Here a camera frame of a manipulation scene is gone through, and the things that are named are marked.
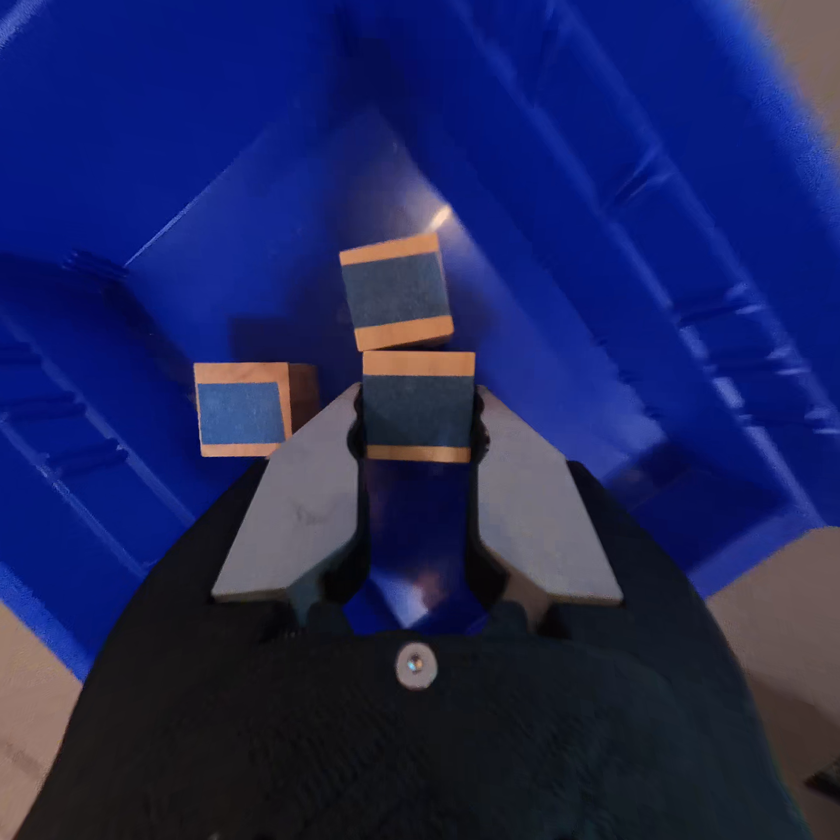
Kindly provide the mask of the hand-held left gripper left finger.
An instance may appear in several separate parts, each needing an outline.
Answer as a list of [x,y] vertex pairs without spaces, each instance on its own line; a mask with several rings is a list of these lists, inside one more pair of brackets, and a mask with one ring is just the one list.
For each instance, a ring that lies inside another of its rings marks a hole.
[[370,569],[355,383],[273,454],[213,585],[216,602],[344,605]]

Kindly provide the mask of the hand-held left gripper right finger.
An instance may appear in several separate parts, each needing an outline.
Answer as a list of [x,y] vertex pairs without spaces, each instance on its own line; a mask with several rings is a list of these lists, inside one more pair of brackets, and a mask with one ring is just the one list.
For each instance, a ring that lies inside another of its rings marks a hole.
[[555,605],[622,606],[567,458],[483,385],[471,444],[465,581],[478,603],[519,604],[531,628]]

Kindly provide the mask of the wooden cube with blue tape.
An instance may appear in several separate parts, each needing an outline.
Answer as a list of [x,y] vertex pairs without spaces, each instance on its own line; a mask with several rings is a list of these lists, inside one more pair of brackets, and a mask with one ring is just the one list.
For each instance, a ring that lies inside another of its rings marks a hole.
[[313,364],[194,363],[192,370],[205,458],[268,458],[321,410]]
[[473,352],[363,352],[361,395],[366,458],[468,464],[475,375]]
[[455,333],[437,233],[339,253],[360,352],[435,347]]

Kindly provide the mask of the blue plastic bin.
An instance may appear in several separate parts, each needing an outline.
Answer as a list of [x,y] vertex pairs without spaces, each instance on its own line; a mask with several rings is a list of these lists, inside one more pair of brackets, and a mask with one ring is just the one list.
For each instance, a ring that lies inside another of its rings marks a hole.
[[738,2],[2,2],[2,603],[79,679],[247,466],[194,362],[361,376],[339,253],[719,591],[838,525],[838,188]]

